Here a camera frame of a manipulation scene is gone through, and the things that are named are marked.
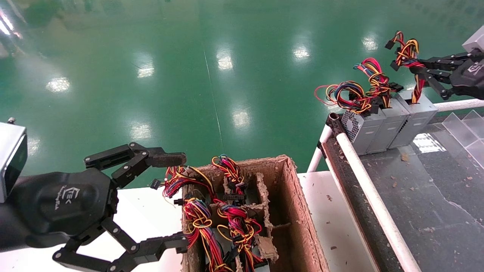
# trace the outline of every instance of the white pipe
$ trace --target white pipe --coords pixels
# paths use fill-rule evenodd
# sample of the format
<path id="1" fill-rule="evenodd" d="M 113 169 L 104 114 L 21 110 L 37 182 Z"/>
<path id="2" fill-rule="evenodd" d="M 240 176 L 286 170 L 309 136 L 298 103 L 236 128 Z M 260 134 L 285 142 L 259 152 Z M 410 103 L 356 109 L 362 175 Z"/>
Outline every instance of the white pipe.
<path id="1" fill-rule="evenodd" d="M 405 243 L 405 240 L 403 240 L 402 234 L 395 225 L 395 222 L 388 212 L 387 207 L 378 194 L 378 191 L 371 181 L 370 176 L 366 172 L 366 169 L 353 148 L 352 143 L 349 141 L 348 136 L 345 133 L 340 133 L 338 136 L 336 136 L 336 140 L 343 150 L 351 169 L 355 173 L 356 179 L 366 195 L 366 198 L 368 199 L 368 202 L 370 203 L 370 206 L 373 209 L 373 212 L 375 213 L 375 216 L 377 217 L 378 222 L 380 223 L 380 226 L 383 229 L 388 242 L 390 243 L 390 246 L 395 252 L 403 271 L 422 272 L 407 244 Z"/>
<path id="2" fill-rule="evenodd" d="M 319 142 L 320 143 L 327 142 L 328 139 L 331 137 L 331 134 L 333 134 L 331 127 L 329 127 L 328 125 L 324 125 L 323 132 L 321 133 L 321 137 L 319 137 Z M 313 158 L 309 163 L 307 173 L 316 172 L 316 168 L 318 167 L 319 161 L 321 160 L 322 156 L 323 156 L 323 153 L 321 152 L 321 150 L 319 150 L 319 148 L 316 147 L 316 150 L 314 150 Z"/>
<path id="3" fill-rule="evenodd" d="M 484 107 L 484 100 L 480 99 L 468 99 L 452 102 L 443 102 L 434 104 L 437 111 L 450 111 L 466 108 Z"/>

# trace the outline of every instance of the power supply fan grille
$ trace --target power supply fan grille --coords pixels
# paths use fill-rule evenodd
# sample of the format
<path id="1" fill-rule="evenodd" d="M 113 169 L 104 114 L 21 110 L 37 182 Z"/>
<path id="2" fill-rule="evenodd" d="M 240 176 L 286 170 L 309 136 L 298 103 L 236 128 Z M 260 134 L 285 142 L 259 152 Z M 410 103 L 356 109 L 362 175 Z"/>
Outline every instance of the power supply fan grille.
<path id="1" fill-rule="evenodd" d="M 358 121 L 355 119 L 355 113 L 346 111 L 343 114 L 341 123 L 346 130 L 348 138 L 351 140 L 351 142 L 353 142 L 359 130 Z"/>

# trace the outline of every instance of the torn cardboard edge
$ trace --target torn cardboard edge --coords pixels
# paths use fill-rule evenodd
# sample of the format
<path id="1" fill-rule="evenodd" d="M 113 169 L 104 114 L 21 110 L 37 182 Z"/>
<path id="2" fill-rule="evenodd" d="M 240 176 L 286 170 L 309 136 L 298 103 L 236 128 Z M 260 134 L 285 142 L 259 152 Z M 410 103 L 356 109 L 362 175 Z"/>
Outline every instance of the torn cardboard edge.
<path id="1" fill-rule="evenodd" d="M 258 192 L 259 203 L 245 206 L 259 211 L 260 213 L 256 213 L 263 217 L 266 231 L 256 235 L 255 241 L 261 257 L 269 260 L 271 271 L 328 272 L 328 263 L 292 159 L 280 155 L 275 158 L 240 161 L 237 164 L 248 182 L 248 187 L 253 186 Z M 199 167 L 198 170 L 211 180 L 216 193 L 230 192 L 224 175 L 216 167 L 208 165 Z M 195 185 L 185 186 L 183 195 L 194 189 Z M 182 226 L 186 232 L 188 222 L 185 217 L 182 219 Z M 183 272 L 204 271 L 205 253 L 200 247 L 201 243 L 196 243 L 183 254 Z M 236 272 L 243 272 L 239 257 L 236 258 Z"/>

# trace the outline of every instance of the logo on robot arm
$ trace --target logo on robot arm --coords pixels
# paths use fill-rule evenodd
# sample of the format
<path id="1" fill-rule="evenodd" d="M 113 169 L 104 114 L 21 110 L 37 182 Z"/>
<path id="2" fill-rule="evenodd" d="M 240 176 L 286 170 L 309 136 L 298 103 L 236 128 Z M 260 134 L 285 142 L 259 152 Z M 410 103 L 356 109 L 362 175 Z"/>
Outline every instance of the logo on robot arm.
<path id="1" fill-rule="evenodd" d="M 477 73 L 484 67 L 484 64 L 476 64 L 467 69 L 469 73 L 474 73 L 473 75 L 477 75 Z"/>
<path id="2" fill-rule="evenodd" d="M 77 198 L 77 196 L 79 195 L 79 191 L 81 190 L 75 187 L 65 189 L 66 187 L 67 185 L 63 185 L 57 192 L 56 205 L 54 207 L 54 210 L 57 210 L 59 208 L 61 200 L 65 201 L 65 204 L 71 204 L 72 200 Z"/>

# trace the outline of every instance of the green epoxy floor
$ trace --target green epoxy floor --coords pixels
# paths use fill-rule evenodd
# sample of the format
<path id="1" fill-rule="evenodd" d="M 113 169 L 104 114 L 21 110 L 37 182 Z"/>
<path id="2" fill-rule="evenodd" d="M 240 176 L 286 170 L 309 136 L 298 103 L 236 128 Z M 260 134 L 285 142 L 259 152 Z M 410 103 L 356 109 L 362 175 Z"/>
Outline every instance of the green epoxy floor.
<path id="1" fill-rule="evenodd" d="M 0 60 L 0 118 L 28 128 L 24 175 L 82 171 L 86 155 L 130 141 L 183 151 L 194 166 L 221 153 L 287 154 L 304 172 L 335 110 L 313 97 L 315 87 L 368 87 L 352 67 L 371 56 L 413 88 L 410 73 L 388 66 L 394 54 L 384 45 L 396 30 L 417 38 L 426 58 L 463 51 L 484 23 L 484 2 L 471 0 L 0 0 L 0 8 L 13 26 L 0 37 L 12 54 Z M 163 174 L 149 170 L 131 187 Z"/>

